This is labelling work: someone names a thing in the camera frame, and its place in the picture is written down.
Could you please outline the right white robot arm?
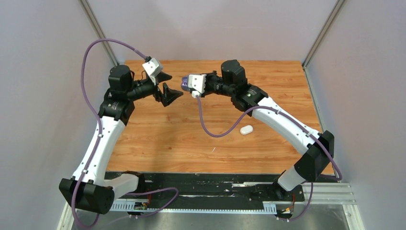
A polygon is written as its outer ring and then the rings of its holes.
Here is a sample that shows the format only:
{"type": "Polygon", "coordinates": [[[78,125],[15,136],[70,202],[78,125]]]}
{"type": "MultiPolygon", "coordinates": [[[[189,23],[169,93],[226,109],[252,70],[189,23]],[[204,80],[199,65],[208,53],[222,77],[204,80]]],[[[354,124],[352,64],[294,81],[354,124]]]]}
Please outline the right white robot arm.
{"type": "Polygon", "coordinates": [[[291,196],[297,185],[314,182],[332,163],[334,135],[308,127],[282,109],[263,89],[248,82],[245,69],[236,59],[222,63],[221,75],[215,70],[204,74],[201,96],[213,93],[228,96],[237,110],[271,127],[301,154],[273,183],[273,193],[279,200],[291,196]]]}

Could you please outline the white earbud charging case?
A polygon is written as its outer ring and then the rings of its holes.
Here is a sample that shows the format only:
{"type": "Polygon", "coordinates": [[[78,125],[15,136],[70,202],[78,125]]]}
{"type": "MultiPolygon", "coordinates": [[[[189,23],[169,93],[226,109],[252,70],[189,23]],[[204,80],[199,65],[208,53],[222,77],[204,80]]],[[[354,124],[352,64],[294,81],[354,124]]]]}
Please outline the white earbud charging case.
{"type": "Polygon", "coordinates": [[[252,133],[253,132],[253,126],[251,126],[251,125],[247,125],[247,126],[243,126],[241,129],[240,129],[240,134],[241,135],[248,135],[248,134],[250,134],[250,133],[252,133]]]}

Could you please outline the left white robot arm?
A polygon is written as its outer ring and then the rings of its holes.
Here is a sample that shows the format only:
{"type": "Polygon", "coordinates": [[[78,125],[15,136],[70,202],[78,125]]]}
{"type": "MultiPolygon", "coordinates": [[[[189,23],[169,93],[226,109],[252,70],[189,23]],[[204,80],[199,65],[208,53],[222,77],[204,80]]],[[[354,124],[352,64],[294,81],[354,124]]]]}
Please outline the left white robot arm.
{"type": "Polygon", "coordinates": [[[126,65],[111,68],[107,89],[96,114],[97,125],[84,158],[71,178],[63,178],[59,190],[71,207],[106,214],[113,202],[130,193],[135,198],[146,194],[147,185],[142,174],[124,172],[117,178],[105,180],[105,172],[115,144],[127,126],[135,109],[134,101],[152,95],[157,102],[168,106],[183,95],[168,87],[172,78],[163,72],[162,65],[144,63],[146,78],[134,79],[134,72],[126,65]]]}

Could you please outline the blue-grey earbud case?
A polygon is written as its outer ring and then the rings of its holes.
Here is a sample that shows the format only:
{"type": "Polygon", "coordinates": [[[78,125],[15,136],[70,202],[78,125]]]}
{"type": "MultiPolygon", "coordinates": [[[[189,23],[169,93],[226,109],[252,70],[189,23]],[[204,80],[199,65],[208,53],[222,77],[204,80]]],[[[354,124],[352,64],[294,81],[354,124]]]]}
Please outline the blue-grey earbud case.
{"type": "Polygon", "coordinates": [[[184,90],[184,91],[189,91],[190,90],[190,88],[188,86],[188,81],[189,81],[188,76],[182,77],[181,84],[180,84],[182,90],[184,90]]]}

